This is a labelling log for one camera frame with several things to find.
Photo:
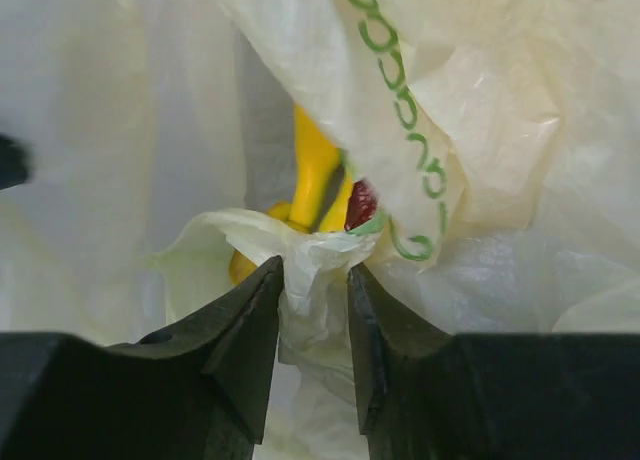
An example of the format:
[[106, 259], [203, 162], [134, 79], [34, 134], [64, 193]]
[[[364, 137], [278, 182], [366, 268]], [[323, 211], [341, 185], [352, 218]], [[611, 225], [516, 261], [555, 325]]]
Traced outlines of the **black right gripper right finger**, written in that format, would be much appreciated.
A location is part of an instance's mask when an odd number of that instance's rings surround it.
[[357, 417], [373, 459], [635, 459], [632, 334], [448, 335], [348, 275]]

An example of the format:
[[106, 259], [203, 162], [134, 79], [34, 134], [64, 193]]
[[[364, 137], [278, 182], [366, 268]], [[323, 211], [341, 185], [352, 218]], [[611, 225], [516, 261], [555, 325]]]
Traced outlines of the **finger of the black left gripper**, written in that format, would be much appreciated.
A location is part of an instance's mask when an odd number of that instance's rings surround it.
[[0, 134], [0, 189], [27, 184], [33, 178], [34, 162], [31, 146], [6, 133]]

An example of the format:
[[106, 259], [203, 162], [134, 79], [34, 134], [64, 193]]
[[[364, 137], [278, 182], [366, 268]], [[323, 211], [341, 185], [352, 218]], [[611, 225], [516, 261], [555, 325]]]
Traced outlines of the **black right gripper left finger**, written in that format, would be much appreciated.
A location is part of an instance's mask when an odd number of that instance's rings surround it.
[[284, 272], [237, 287], [139, 342], [1, 337], [5, 459], [248, 459], [264, 437]]

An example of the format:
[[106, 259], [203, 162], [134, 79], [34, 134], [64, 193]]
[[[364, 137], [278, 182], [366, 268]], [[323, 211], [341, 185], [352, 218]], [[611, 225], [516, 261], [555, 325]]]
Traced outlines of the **green printed plastic bag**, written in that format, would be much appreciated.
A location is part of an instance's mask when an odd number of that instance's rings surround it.
[[[285, 270], [294, 107], [337, 268]], [[109, 345], [284, 260], [260, 459], [363, 459], [346, 271], [451, 333], [639, 332], [639, 0], [1, 0], [1, 328]]]

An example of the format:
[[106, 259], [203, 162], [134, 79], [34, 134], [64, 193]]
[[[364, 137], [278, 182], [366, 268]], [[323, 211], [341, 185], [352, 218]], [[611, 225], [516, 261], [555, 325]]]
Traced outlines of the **yellow bananas in bag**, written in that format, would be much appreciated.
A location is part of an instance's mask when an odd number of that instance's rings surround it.
[[316, 274], [323, 269], [337, 268], [339, 261], [330, 261], [327, 252], [318, 252], [317, 243], [305, 241], [301, 235], [311, 231], [341, 232], [353, 183], [345, 176], [329, 209], [322, 213], [331, 177], [341, 166], [340, 151], [299, 106], [294, 107], [294, 143], [297, 182], [293, 202], [280, 203], [263, 215], [249, 212], [243, 216], [243, 223], [255, 227], [280, 222], [284, 228], [289, 228], [292, 232], [284, 236], [287, 247], [285, 270]]

